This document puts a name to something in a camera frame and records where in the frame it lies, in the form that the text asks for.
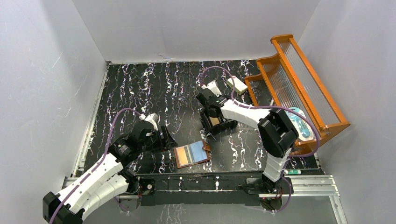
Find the gold credit card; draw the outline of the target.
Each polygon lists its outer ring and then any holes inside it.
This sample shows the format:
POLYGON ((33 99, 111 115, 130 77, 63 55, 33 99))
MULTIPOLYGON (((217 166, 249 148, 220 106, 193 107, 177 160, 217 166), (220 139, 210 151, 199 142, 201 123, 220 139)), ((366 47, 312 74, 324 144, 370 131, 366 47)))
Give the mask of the gold credit card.
POLYGON ((177 156, 180 166, 187 166, 192 164, 193 162, 189 146, 177 148, 177 156))

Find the black card tray box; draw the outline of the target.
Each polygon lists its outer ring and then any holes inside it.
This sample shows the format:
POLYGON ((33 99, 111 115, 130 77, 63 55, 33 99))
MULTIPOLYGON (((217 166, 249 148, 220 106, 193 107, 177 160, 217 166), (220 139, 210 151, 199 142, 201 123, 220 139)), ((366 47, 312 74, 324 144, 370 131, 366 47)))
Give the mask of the black card tray box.
POLYGON ((210 117, 206 110, 200 112, 200 119, 206 134, 216 135, 222 131, 234 129, 238 122, 232 119, 210 117))

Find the orange leather card holder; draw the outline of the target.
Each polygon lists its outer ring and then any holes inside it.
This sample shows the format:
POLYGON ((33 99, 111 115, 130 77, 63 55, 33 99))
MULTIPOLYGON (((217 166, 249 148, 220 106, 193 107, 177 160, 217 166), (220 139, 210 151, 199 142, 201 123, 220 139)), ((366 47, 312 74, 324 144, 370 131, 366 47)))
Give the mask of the orange leather card holder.
POLYGON ((211 156, 210 156, 211 147, 209 145, 207 145, 205 140, 197 141, 197 142, 191 143, 186 146, 190 147, 190 152, 191 152, 193 162, 192 162, 192 164, 187 165, 187 166, 180 166, 178 156, 177 156, 177 148, 179 148, 179 147, 176 147, 176 148, 174 148, 174 153, 175 153, 177 168, 193 166, 196 164, 207 162, 211 159, 211 156))

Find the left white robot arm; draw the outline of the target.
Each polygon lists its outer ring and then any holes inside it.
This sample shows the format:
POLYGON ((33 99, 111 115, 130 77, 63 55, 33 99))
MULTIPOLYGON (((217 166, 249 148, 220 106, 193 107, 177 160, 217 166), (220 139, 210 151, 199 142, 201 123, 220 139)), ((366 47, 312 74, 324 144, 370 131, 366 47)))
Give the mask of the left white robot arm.
POLYGON ((138 174, 131 168, 143 152, 162 152, 177 147, 166 126, 139 121, 131 132, 117 138, 90 169, 58 193, 43 200, 43 218, 49 224, 81 224, 93 211, 116 196, 142 191, 138 174))

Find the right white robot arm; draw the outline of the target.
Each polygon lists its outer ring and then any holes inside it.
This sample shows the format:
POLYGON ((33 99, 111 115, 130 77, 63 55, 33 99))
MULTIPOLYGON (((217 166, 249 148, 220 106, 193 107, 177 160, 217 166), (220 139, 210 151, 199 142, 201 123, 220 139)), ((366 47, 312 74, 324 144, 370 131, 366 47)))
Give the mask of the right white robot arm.
POLYGON ((298 132, 286 112, 282 109, 254 109, 225 95, 216 96, 208 88, 196 98, 210 117, 234 120, 259 131, 268 154, 262 174, 263 188, 276 193, 282 186, 280 178, 298 138, 298 132))

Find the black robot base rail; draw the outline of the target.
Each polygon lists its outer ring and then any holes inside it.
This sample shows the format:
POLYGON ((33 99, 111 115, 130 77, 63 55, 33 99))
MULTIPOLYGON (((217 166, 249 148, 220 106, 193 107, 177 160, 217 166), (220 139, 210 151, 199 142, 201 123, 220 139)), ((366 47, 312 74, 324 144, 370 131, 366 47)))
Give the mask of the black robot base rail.
POLYGON ((244 204, 260 205, 262 194, 271 195, 261 171, 141 174, 153 189, 143 192, 142 205, 244 204))

